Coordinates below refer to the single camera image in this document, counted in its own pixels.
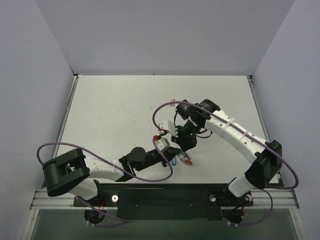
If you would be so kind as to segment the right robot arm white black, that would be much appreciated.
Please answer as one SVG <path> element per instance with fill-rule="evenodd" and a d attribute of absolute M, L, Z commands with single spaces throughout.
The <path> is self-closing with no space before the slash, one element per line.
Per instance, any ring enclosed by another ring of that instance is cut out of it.
<path fill-rule="evenodd" d="M 180 103 L 175 112 L 185 124 L 176 126 L 177 136 L 172 136 L 171 140 L 183 152 L 197 145 L 197 135 L 205 129 L 233 146 L 251 164 L 245 173 L 228 184 L 223 192 L 226 203 L 234 205 L 252 189 L 264 189 L 282 167 L 282 146 L 279 142 L 267 142 L 250 133 L 212 101 L 205 99 L 195 106 Z"/>

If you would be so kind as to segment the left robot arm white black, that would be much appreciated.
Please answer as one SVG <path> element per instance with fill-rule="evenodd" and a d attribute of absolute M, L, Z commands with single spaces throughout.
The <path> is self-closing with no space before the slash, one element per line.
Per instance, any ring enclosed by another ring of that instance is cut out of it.
<path fill-rule="evenodd" d="M 71 193 L 97 206 L 103 200 L 98 179 L 127 182 L 136 175 L 136 171 L 157 163 L 167 166 L 156 149 L 145 151 L 142 147 L 135 147 L 127 155 L 107 164 L 95 157 L 85 156 L 82 149 L 76 148 L 47 161 L 42 169 L 48 196 Z"/>

